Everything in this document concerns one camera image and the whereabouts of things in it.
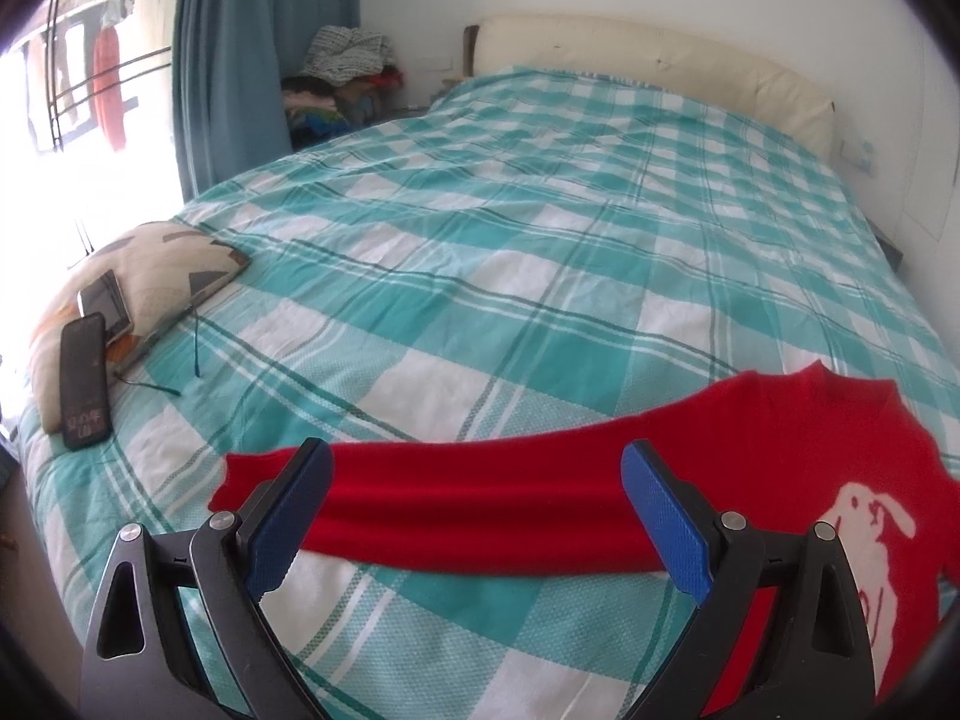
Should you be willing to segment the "pile of clothes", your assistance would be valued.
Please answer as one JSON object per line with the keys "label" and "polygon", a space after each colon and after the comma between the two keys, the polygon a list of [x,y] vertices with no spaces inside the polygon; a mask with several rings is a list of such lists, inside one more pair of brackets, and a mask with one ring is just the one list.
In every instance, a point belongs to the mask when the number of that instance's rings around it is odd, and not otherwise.
{"label": "pile of clothes", "polygon": [[381,121],[384,104],[404,86],[394,44],[382,32],[321,26],[301,70],[281,80],[295,151]]}

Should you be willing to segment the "beige patterned pillow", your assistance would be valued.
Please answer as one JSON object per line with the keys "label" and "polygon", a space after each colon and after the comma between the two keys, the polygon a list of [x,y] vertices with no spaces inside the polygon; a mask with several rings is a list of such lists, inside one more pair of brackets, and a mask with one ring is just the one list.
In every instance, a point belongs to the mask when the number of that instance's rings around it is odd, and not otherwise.
{"label": "beige patterned pillow", "polygon": [[217,294],[251,263],[226,242],[175,221],[140,224],[70,271],[32,333],[32,399],[44,433],[60,431],[60,335],[80,317],[80,291],[110,271],[119,282],[132,330],[107,348],[107,370],[125,372],[190,310]]}

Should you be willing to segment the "teal plaid bed sheet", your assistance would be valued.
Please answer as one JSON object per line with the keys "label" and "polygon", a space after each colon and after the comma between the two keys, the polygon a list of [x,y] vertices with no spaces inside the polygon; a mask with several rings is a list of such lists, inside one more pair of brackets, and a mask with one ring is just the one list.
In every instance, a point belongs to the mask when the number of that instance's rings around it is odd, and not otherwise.
{"label": "teal plaid bed sheet", "polygon": [[546,71],[242,174],[181,223],[251,263],[133,366],[114,433],[20,426],[67,640],[117,530],[200,522],[231,450],[478,440],[823,362],[958,460],[958,374],[830,168],[755,122]]}

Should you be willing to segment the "red hanging garment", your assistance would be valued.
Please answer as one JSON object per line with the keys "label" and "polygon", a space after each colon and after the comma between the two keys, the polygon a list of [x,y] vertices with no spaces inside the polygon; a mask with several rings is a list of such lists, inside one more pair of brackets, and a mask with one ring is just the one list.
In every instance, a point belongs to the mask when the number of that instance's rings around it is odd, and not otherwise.
{"label": "red hanging garment", "polygon": [[94,119],[114,151],[127,143],[121,87],[121,51],[114,26],[103,26],[94,39],[91,102]]}

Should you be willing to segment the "black window railing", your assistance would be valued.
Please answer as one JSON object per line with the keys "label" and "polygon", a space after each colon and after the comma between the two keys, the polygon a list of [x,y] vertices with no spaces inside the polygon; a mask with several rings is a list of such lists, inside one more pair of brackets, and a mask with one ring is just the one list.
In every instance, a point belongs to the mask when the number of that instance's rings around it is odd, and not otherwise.
{"label": "black window railing", "polygon": [[139,104],[133,88],[171,68],[172,39],[164,24],[169,7],[171,0],[46,0],[37,39],[43,49],[43,101],[53,151],[93,130],[101,132],[94,119],[91,76],[94,39],[103,26],[114,26],[119,36],[125,127],[125,116]]}

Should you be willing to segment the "cream padded headboard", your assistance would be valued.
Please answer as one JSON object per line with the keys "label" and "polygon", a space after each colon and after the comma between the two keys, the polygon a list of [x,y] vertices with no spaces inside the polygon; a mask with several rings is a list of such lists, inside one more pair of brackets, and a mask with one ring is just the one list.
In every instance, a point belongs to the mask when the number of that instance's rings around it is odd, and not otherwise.
{"label": "cream padded headboard", "polygon": [[776,128],[826,160],[835,103],[797,71],[706,37],[605,16],[490,16],[464,29],[464,73],[508,67],[618,76]]}

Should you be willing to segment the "blue curtain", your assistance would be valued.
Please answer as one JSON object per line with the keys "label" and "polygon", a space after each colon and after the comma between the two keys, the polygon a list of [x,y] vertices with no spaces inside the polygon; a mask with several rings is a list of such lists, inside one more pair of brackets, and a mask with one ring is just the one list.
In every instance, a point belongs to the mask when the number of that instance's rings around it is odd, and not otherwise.
{"label": "blue curtain", "polygon": [[281,82],[319,28],[358,23],[359,0],[178,0],[172,126],[187,200],[293,151]]}

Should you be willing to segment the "white wall socket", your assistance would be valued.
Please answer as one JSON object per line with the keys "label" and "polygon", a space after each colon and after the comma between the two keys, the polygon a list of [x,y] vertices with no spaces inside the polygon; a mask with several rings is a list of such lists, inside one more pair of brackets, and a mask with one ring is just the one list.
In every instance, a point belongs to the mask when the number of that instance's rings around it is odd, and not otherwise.
{"label": "white wall socket", "polygon": [[839,142],[839,157],[864,172],[866,176],[874,174],[875,148],[869,140],[857,137],[843,137]]}

